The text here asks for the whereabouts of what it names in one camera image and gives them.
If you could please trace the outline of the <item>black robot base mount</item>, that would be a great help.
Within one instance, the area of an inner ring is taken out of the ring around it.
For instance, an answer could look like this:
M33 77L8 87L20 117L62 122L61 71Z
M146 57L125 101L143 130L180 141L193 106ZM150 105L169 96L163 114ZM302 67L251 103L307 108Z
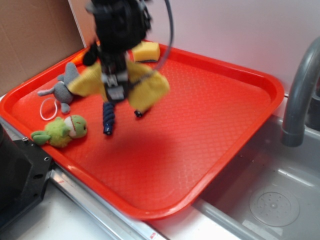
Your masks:
M45 195L52 158L23 138L12 140L0 127L0 229L39 204Z

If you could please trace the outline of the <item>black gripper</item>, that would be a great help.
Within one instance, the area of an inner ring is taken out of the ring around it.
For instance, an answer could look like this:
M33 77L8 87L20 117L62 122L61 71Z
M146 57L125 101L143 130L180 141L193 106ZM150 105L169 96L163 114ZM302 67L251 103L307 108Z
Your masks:
M92 0L86 11L93 15L99 43L92 43L83 64L101 64L103 92L108 102L122 102L131 90L126 53L137 46L151 28L143 0Z

